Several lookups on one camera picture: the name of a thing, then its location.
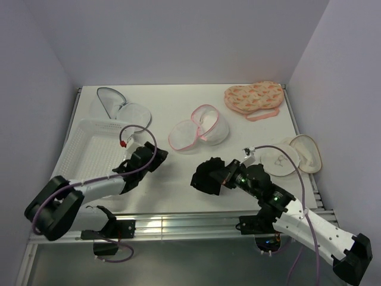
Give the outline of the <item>pink trimmed mesh laundry bag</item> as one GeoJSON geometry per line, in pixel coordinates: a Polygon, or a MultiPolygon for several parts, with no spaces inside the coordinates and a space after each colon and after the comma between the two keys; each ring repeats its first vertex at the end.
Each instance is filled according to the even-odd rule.
{"type": "Polygon", "coordinates": [[[185,151],[197,143],[209,146],[221,144],[229,135],[229,125],[223,115],[212,105],[204,104],[196,108],[189,120],[184,120],[172,129],[168,135],[168,143],[175,151],[185,151]],[[200,117],[208,110],[218,112],[218,120],[214,126],[205,130],[200,125],[200,117]]]}

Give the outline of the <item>black garment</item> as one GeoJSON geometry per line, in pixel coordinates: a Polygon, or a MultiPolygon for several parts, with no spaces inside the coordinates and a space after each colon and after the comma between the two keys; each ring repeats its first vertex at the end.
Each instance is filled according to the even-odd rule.
{"type": "Polygon", "coordinates": [[[205,194],[220,195],[227,176],[225,161],[220,157],[212,157],[196,168],[190,185],[205,194]]]}

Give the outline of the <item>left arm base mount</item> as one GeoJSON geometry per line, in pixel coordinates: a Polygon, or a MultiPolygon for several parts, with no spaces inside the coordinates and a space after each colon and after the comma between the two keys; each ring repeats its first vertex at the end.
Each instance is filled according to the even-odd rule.
{"type": "Polygon", "coordinates": [[[108,263],[121,263],[130,260],[135,251],[133,247],[123,242],[132,239],[135,235],[135,220],[114,220],[108,222],[100,231],[85,230],[81,232],[81,240],[102,240],[93,243],[93,253],[99,260],[108,263]],[[129,250],[129,255],[120,260],[113,259],[118,251],[129,250]]]}

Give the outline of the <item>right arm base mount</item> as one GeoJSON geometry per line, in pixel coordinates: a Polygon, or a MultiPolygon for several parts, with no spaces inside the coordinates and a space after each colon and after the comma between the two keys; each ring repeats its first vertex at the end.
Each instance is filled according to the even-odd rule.
{"type": "Polygon", "coordinates": [[[260,250],[276,251],[281,246],[280,234],[274,230],[271,222],[259,215],[240,216],[235,229],[241,235],[254,235],[255,243],[260,250]]]}

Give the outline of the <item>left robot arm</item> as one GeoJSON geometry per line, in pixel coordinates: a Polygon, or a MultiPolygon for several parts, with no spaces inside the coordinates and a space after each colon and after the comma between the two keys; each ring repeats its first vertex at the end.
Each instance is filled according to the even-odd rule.
{"type": "Polygon", "coordinates": [[[69,231],[80,231],[91,239],[115,238],[123,229],[116,216],[106,207],[90,206],[90,203],[135,189],[167,156],[168,151],[145,142],[110,175],[83,182],[55,176],[26,207],[24,215],[31,222],[32,231],[49,241],[55,241],[69,231]]]}

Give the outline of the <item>white bra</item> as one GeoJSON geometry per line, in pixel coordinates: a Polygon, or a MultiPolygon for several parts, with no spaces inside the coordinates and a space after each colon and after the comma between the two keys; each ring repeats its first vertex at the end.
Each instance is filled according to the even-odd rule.
{"type": "Polygon", "coordinates": [[[215,110],[208,110],[200,117],[200,125],[203,129],[211,129],[218,120],[218,112],[215,110]]]}

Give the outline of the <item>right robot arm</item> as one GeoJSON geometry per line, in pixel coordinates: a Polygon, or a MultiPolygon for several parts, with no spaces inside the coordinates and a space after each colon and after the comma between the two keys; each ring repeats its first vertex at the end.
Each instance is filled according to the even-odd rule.
{"type": "Polygon", "coordinates": [[[245,167],[233,160],[218,175],[223,186],[240,188],[258,200],[256,215],[239,218],[241,234],[286,234],[332,265],[341,280],[360,284],[373,258],[367,236],[344,231],[303,207],[291,193],[272,183],[262,164],[245,167]]]}

